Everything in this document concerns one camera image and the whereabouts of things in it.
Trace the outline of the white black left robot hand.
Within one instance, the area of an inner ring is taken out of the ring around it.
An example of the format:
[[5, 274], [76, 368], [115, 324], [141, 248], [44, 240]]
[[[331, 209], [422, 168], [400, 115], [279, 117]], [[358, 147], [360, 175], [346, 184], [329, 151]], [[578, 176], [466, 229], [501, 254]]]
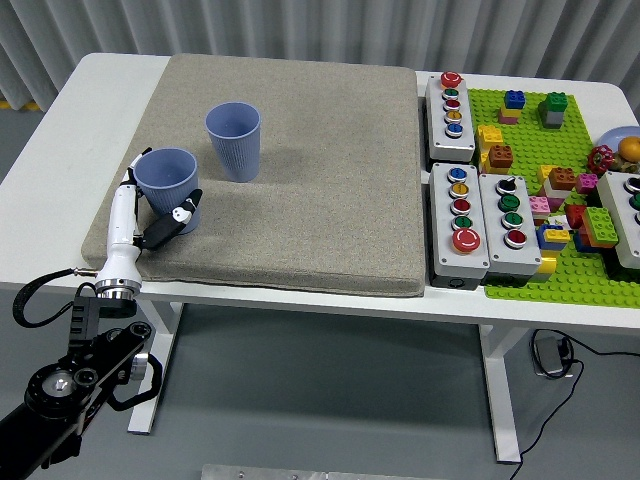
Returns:
[[136, 262], [200, 222], [198, 164], [181, 148], [148, 148], [127, 167], [109, 217], [107, 260], [96, 274], [102, 298], [131, 299], [142, 287]]

